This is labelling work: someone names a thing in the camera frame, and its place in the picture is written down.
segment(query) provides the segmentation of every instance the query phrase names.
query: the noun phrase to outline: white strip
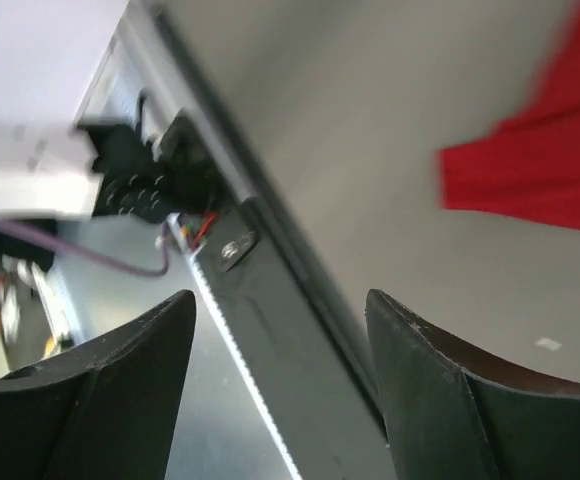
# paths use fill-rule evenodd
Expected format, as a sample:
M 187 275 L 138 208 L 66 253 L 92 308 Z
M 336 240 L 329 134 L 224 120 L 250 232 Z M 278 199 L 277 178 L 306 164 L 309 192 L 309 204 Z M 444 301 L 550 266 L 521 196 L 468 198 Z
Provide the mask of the white strip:
M 195 281 L 197 282 L 197 286 L 199 287 L 199 292 L 201 293 L 201 297 L 203 298 L 206 306 L 208 307 L 208 311 L 210 312 L 210 316 L 214 321 L 219 333 L 223 337 L 224 342 L 226 342 L 226 346 L 228 347 L 228 351 L 230 355 L 232 355 L 232 359 L 234 363 L 237 365 L 237 369 L 239 373 L 241 373 L 241 377 L 243 378 L 250 395 L 252 396 L 252 400 L 254 401 L 257 410 L 259 411 L 259 415 L 263 419 L 263 423 L 266 425 L 268 431 L 270 432 L 270 436 L 272 437 L 272 441 L 279 450 L 281 457 L 283 458 L 284 463 L 286 464 L 286 468 L 290 472 L 290 476 L 293 480 L 302 480 L 301 474 L 297 469 L 297 466 L 288 451 L 288 447 L 286 447 L 281 434 L 279 433 L 279 429 L 277 428 L 272 415 L 268 411 L 268 407 L 263 400 L 263 396 L 261 392 L 259 392 L 259 388 L 257 387 L 252 374 L 250 373 L 250 369 L 246 365 L 243 356 L 241 355 L 241 351 L 237 346 L 237 342 L 234 340 L 232 336 L 232 332 L 230 332 L 230 327 L 226 322 L 219 305 L 215 301 L 212 293 L 210 291 L 210 286 L 199 267 L 199 264 L 194 258 L 194 255 L 186 255 L 186 260 L 188 262 L 188 266 L 190 267 L 190 271 L 192 272 L 192 276 L 194 277 Z

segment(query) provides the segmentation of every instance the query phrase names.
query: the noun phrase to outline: screw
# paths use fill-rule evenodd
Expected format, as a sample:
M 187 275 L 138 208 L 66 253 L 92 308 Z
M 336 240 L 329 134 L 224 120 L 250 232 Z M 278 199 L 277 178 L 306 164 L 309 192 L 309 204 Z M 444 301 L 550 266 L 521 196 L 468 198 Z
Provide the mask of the screw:
M 237 253 L 237 250 L 239 250 L 237 242 L 230 242 L 224 245 L 224 247 L 221 249 L 221 256 L 228 260 L 234 257 L 234 255 Z

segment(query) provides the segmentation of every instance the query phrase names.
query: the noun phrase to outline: purple cable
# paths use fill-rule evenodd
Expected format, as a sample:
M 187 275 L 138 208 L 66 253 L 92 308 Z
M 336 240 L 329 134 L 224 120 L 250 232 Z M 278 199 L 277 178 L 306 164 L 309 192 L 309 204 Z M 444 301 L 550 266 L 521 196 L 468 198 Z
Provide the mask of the purple cable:
M 162 227 L 162 235 L 164 238 L 167 232 L 168 224 L 164 223 Z M 162 277 L 168 273 L 168 269 L 170 268 L 170 259 L 168 258 L 168 249 L 166 247 L 165 241 L 161 246 L 163 266 L 159 270 L 151 270 L 149 268 L 129 265 L 125 262 L 122 262 L 121 260 L 117 260 L 116 258 L 102 255 L 101 253 L 97 253 L 93 250 L 89 250 L 87 248 L 80 247 L 79 245 L 74 245 L 64 240 L 60 240 L 57 237 L 49 235 L 43 230 L 39 230 L 38 228 L 35 228 L 31 225 L 26 225 L 12 220 L 0 220 L 0 233 L 4 233 L 11 237 L 16 237 L 20 240 L 24 240 L 53 252 L 72 253 L 79 255 L 90 260 L 91 262 L 119 270 L 123 273 L 138 275 L 140 277 Z

